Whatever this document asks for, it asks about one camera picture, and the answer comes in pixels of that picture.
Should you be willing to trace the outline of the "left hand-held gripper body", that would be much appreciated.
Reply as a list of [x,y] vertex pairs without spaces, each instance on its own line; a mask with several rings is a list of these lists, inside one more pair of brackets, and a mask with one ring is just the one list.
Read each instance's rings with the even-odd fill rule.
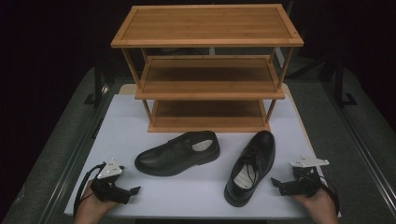
[[91,184],[94,195],[102,202],[111,201],[127,204],[132,192],[121,189],[115,184],[122,173],[123,166],[119,166],[114,158],[101,164],[100,171]]

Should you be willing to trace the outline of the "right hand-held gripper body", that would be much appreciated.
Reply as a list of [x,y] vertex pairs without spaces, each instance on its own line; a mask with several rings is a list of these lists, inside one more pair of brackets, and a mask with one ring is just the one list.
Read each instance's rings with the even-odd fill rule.
[[280,194],[282,196],[304,195],[312,197],[322,184],[318,168],[329,164],[328,160],[301,155],[290,163],[294,180],[278,183]]

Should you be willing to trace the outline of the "black leather shoe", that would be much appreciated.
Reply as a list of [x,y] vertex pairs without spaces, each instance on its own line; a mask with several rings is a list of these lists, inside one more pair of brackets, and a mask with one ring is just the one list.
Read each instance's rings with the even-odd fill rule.
[[147,175],[178,175],[194,165],[212,162],[219,157],[219,141],[211,131],[187,132],[167,143],[140,153],[135,168]]
[[224,189],[232,206],[245,206],[275,161],[276,141],[272,133],[256,133],[242,150]]

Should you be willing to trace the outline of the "wooden three-tier shoe rack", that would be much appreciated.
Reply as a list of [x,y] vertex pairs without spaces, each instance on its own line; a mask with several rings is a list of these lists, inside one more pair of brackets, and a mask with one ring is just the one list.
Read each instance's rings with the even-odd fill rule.
[[[279,48],[304,41],[280,4],[134,6],[114,36],[132,65],[131,49]],[[287,70],[264,55],[149,55],[132,76],[151,132],[258,132],[270,127],[284,99]]]

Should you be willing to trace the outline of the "person's left hand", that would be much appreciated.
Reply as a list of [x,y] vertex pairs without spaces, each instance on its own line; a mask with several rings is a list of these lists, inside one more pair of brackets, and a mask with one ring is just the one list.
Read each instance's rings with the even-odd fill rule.
[[100,220],[118,204],[102,202],[92,192],[92,181],[89,180],[74,218],[74,224],[99,224]]

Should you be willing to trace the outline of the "person's right hand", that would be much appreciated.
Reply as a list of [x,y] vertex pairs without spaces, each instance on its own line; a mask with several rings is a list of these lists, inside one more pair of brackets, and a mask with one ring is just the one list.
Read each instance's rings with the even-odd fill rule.
[[335,205],[330,195],[319,189],[312,197],[294,195],[292,199],[300,203],[308,212],[308,215],[316,224],[339,224]]

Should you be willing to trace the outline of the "white table sheet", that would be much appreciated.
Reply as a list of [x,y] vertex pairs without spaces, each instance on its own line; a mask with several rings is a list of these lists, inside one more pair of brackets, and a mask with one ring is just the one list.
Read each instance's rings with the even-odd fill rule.
[[88,172],[103,161],[115,160],[125,170],[116,184],[123,189],[139,187],[126,205],[111,211],[113,217],[186,219],[297,219],[305,209],[279,193],[272,181],[293,179],[291,165],[315,152],[293,100],[276,103],[270,119],[276,140],[274,165],[243,207],[229,205],[223,196],[233,165],[251,139],[251,133],[221,133],[220,155],[210,163],[197,165],[174,176],[157,177],[136,170],[135,157],[141,152],[175,138],[174,133],[151,133],[142,104],[132,94],[113,96],[102,126],[82,168]]

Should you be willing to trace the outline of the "black metal stand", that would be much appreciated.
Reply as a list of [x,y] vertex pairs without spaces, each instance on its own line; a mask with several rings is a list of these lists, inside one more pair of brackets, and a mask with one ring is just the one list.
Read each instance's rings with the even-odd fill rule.
[[343,93],[344,86],[344,66],[340,56],[336,57],[336,67],[334,73],[334,98],[336,103],[344,108],[346,105],[357,105],[357,101],[351,93]]
[[102,102],[108,87],[108,70],[104,58],[97,58],[93,67],[93,85],[92,94],[86,97],[85,105],[92,105],[97,108]]

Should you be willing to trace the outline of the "metal floor rail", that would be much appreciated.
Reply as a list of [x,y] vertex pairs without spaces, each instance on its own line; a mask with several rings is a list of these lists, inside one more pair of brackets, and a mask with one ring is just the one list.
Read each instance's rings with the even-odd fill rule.
[[346,103],[338,103],[335,100],[334,91],[332,90],[330,84],[323,83],[322,87],[327,96],[330,98],[332,104],[335,106],[335,110],[343,121],[347,131],[349,132],[349,135],[352,137],[361,159],[368,170],[368,173],[375,182],[375,185],[378,188],[386,205],[388,206],[393,218],[396,220],[396,192],[383,175],[369,148],[366,146],[363,138],[359,134],[358,129],[354,126],[350,116],[345,111]]
[[53,186],[44,193],[48,198],[36,224],[67,224],[73,219],[64,209],[74,204],[73,192],[85,175],[84,164],[117,90],[113,84],[101,89],[85,84],[76,90],[40,156],[39,170],[48,172],[40,180]]

